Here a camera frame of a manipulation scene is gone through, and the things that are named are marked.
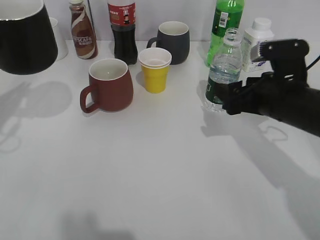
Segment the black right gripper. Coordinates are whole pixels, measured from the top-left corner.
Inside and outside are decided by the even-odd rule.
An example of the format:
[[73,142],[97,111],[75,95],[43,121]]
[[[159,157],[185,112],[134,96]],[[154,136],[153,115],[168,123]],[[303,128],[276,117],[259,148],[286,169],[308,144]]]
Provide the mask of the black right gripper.
[[229,115],[242,112],[260,115],[262,106],[270,107],[280,103],[289,92],[299,91],[306,86],[306,75],[280,75],[275,72],[264,72],[260,77],[248,77],[245,86],[242,82],[231,83],[228,95],[224,98],[222,108]]

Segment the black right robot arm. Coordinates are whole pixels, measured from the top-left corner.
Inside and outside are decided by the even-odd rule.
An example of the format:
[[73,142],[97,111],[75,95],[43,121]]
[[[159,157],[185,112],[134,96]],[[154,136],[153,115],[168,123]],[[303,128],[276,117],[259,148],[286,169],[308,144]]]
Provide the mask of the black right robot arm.
[[229,115],[267,116],[312,135],[320,135],[320,92],[305,81],[280,79],[273,72],[228,84],[218,94]]

